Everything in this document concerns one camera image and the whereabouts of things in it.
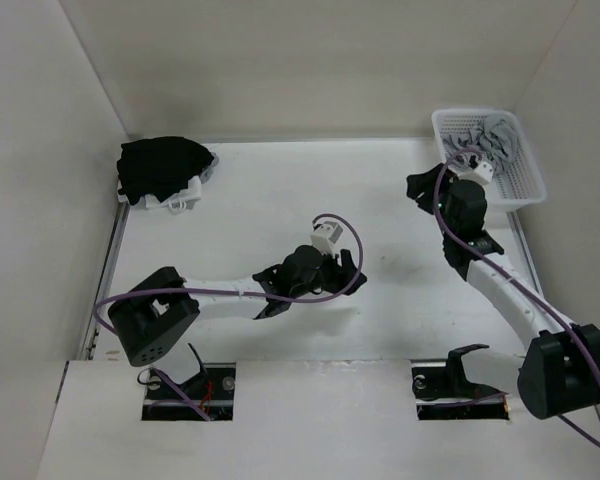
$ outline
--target cable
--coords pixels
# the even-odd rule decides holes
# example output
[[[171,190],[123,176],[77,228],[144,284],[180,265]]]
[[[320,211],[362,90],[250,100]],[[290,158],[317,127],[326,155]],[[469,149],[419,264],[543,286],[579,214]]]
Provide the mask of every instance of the cable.
[[[474,149],[467,148],[467,149],[456,152],[455,155],[462,154],[467,151],[471,151],[474,153],[476,152]],[[520,291],[520,293],[522,293],[525,297],[527,297],[532,302],[535,302],[538,306],[540,306],[540,308],[542,308],[545,312],[547,312],[547,314],[551,318],[553,318],[558,323],[558,325],[560,325],[567,332],[567,334],[571,338],[571,341],[578,348],[578,350],[582,354],[582,357],[587,362],[587,365],[589,366],[589,369],[591,370],[591,373],[593,374],[593,377],[598,385],[598,388],[600,388],[600,369],[598,368],[595,360],[593,359],[593,357],[587,350],[587,347],[584,345],[584,343],[582,343],[582,340],[580,340],[580,338],[576,335],[576,333],[569,326],[569,324],[567,324],[567,322],[565,322],[560,317],[560,314],[558,312],[556,312],[553,309],[553,307],[551,307],[551,305],[549,305],[543,299],[539,298],[535,292],[532,292],[527,287],[525,287],[522,283],[520,283],[518,280],[516,280],[515,278],[512,278],[512,275],[510,275],[509,272],[507,272],[505,269],[500,267],[500,265],[496,264],[491,259],[487,258],[485,255],[480,253],[478,250],[476,250],[475,248],[471,247],[470,245],[468,245],[467,243],[462,241],[456,234],[453,233],[453,231],[445,223],[444,219],[442,218],[442,213],[440,212],[440,206],[441,206],[440,205],[440,186],[442,185],[442,179],[444,178],[444,174],[446,173],[447,169],[449,168],[451,158],[448,159],[447,163],[445,163],[442,166],[442,168],[440,169],[440,173],[438,174],[438,178],[436,179],[435,187],[433,190],[433,214],[436,217],[438,226],[440,227],[442,232],[445,235],[447,235],[451,240],[453,240],[455,243],[457,243],[463,249],[465,249],[466,251],[468,251],[469,253],[471,253],[472,255],[474,255],[478,259],[482,260],[487,265],[489,265],[491,268],[493,268],[496,272],[498,272],[504,278],[506,278],[507,280],[510,280],[511,284],[514,285]],[[569,425],[571,428],[573,428],[576,432],[578,432],[584,438],[586,438],[591,443],[593,443],[596,447],[600,448],[600,441],[598,439],[591,436],[589,433],[584,431],[581,427],[579,427],[578,425],[573,423],[571,420],[566,418],[564,415],[558,415],[558,418],[560,418],[560,420],[562,420],[564,423]]]
[[[207,288],[185,288],[185,287],[154,288],[154,289],[150,289],[150,290],[138,290],[135,292],[121,293],[119,295],[113,295],[111,297],[100,300],[93,306],[93,316],[100,325],[102,325],[104,328],[106,328],[111,333],[113,333],[114,335],[117,336],[115,328],[113,328],[113,326],[109,325],[100,316],[99,311],[103,306],[105,306],[109,303],[117,302],[119,300],[127,300],[129,298],[146,297],[146,296],[150,296],[150,295],[161,295],[161,294],[187,293],[187,294],[194,294],[194,295],[260,297],[260,298],[267,298],[270,300],[278,300],[278,301],[288,302],[288,303],[304,303],[304,304],[323,303],[323,302],[328,302],[330,300],[334,300],[334,299],[338,298],[339,296],[344,295],[346,292],[348,292],[349,289],[351,287],[353,287],[355,285],[355,283],[358,281],[358,278],[360,277],[360,275],[362,273],[362,260],[363,260],[362,240],[360,239],[360,235],[358,235],[358,232],[356,231],[356,229],[353,228],[353,225],[351,225],[347,220],[345,220],[341,216],[336,215],[334,213],[322,213],[322,214],[318,215],[317,217],[315,217],[313,219],[312,223],[315,224],[318,220],[321,220],[323,218],[333,218],[334,220],[337,220],[340,223],[344,224],[344,226],[349,229],[349,231],[351,232],[351,235],[353,235],[353,238],[356,241],[356,244],[358,245],[358,269],[356,270],[356,273],[354,273],[354,275],[351,278],[351,280],[349,281],[349,283],[342,290],[340,290],[332,295],[328,295],[328,296],[322,297],[322,298],[290,298],[290,297],[283,297],[280,295],[273,295],[273,294],[264,293],[264,292],[236,292],[233,290],[214,290],[214,289],[207,289]],[[191,349],[192,349],[194,355],[196,355],[196,358],[198,359],[198,361],[201,362],[200,357],[197,355],[197,352],[195,351],[193,346],[191,346]],[[200,415],[200,417],[203,420],[206,420],[207,422],[211,421],[211,418],[209,418],[209,416],[206,413],[204,413],[200,408],[198,408],[198,406],[193,402],[193,400],[191,400],[187,396],[187,394],[184,393],[180,389],[180,387],[178,387],[178,385],[176,385],[169,378],[169,376],[166,373],[162,372],[161,370],[158,370],[155,367],[154,367],[154,370],[156,372],[156,375],[158,375],[174,392],[176,392],[178,394],[178,396],[180,396],[182,398],[182,400],[192,410],[194,410],[198,415]]]
[[[178,385],[176,385],[173,380],[171,380],[169,378],[169,375],[167,375],[166,373],[164,373],[162,370],[158,370],[157,368],[154,367],[154,371],[156,372],[156,375],[158,375],[162,381],[164,383],[166,383],[167,385],[169,385],[169,387],[178,394],[178,396],[180,398],[182,398],[182,400],[184,401],[184,403],[187,404],[187,406],[189,408],[191,408],[194,412],[196,412],[198,415],[200,415],[200,418],[202,418],[204,421],[206,422],[210,422],[211,418],[209,418],[209,415],[207,415],[206,413],[204,413],[197,405],[196,403],[191,400],[186,393],[184,393],[180,387],[178,387]]]
[[[198,352],[196,351],[195,348],[193,348],[193,344],[191,344],[190,342],[187,343],[187,345],[189,346],[189,349],[193,352],[193,355],[196,357],[196,360],[198,361],[198,365],[200,366],[200,373],[202,373],[203,378],[208,378],[209,377],[209,372],[207,371],[207,367],[205,367],[204,362],[202,361],[202,358],[200,358],[200,355],[198,355]]]
[[[160,382],[150,382],[150,377],[147,378],[147,381],[143,381],[140,380],[140,375],[142,375],[144,372],[148,372],[151,370],[151,367],[145,368],[143,370],[140,370],[140,372],[138,373],[138,376],[136,377],[136,382],[138,382],[138,385],[142,385],[143,387],[153,387],[153,386],[159,386]]]
[[[358,235],[358,232],[356,232],[355,228],[353,228],[353,225],[351,225],[347,220],[345,220],[341,216],[335,215],[333,213],[323,213],[321,215],[318,215],[316,218],[314,218],[313,223],[316,223],[318,220],[320,220],[322,218],[333,218],[333,219],[339,221],[340,223],[344,224],[349,229],[349,231],[353,235],[353,238],[356,241],[356,244],[358,245],[358,269],[356,270],[356,273],[353,275],[353,277],[351,278],[349,283],[342,290],[340,290],[339,292],[336,292],[332,295],[328,295],[326,297],[321,297],[321,298],[291,298],[291,297],[283,297],[280,295],[274,295],[271,293],[264,293],[264,292],[236,292],[234,290],[215,290],[215,289],[208,289],[208,288],[186,288],[186,287],[154,288],[154,289],[149,289],[149,290],[137,290],[135,292],[121,293],[121,294],[113,295],[111,297],[100,300],[93,307],[93,316],[100,325],[102,325],[104,328],[109,330],[111,333],[115,334],[116,333],[115,329],[111,325],[109,325],[100,316],[99,310],[103,306],[105,306],[109,303],[117,302],[119,300],[128,300],[130,298],[146,297],[146,296],[150,296],[150,295],[173,294],[173,293],[188,293],[188,294],[193,294],[193,295],[218,295],[218,296],[227,296],[227,297],[237,297],[237,296],[259,297],[259,298],[267,298],[269,300],[278,300],[280,302],[302,303],[302,304],[323,303],[323,302],[328,302],[328,301],[334,300],[334,299],[338,298],[339,296],[348,292],[349,289],[351,287],[353,287],[355,285],[355,283],[358,281],[358,278],[360,277],[360,274],[362,273],[362,260],[363,260],[362,240],[360,239],[360,235]]]

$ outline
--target rectangular opening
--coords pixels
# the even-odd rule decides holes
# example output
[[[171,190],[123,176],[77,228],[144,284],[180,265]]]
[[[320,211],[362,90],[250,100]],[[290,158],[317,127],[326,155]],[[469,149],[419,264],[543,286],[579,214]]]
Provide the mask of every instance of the rectangular opening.
[[[212,422],[233,420],[236,365],[207,363],[208,377],[188,386],[186,393]],[[142,405],[145,421],[204,421],[168,385],[149,371]]]
[[[418,420],[509,420],[505,400],[471,406],[448,406],[443,403],[416,406]]]
[[[412,362],[411,375],[418,420],[509,420],[505,397],[477,403],[456,398],[444,360]]]

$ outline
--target white plastic basket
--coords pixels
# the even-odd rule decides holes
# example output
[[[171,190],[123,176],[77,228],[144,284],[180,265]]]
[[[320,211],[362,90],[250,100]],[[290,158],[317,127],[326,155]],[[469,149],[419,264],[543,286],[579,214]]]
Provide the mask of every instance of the white plastic basket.
[[[547,189],[536,165],[527,138],[516,116],[506,110],[488,108],[449,108],[436,110],[431,115],[438,152],[443,162],[446,151],[442,137],[450,133],[467,133],[470,128],[495,113],[505,115],[518,133],[518,153],[506,172],[493,177],[485,188],[490,211],[512,212],[547,198]]]

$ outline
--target black fabric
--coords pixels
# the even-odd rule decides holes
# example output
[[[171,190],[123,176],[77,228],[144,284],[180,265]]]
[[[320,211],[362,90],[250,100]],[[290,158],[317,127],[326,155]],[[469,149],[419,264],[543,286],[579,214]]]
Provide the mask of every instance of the black fabric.
[[[148,194],[163,202],[187,188],[213,162],[209,150],[183,137],[158,137],[122,144],[118,178],[131,205]]]

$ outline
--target white wall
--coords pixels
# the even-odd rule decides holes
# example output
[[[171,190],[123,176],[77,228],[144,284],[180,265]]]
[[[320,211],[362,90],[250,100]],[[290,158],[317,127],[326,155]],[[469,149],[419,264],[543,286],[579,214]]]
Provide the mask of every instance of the white wall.
[[[0,480],[35,478],[123,138],[56,0],[0,0]]]
[[[429,135],[513,107],[573,0],[61,0],[130,134]]]
[[[546,295],[600,327],[600,0],[580,0],[517,113],[549,199],[524,229]]]

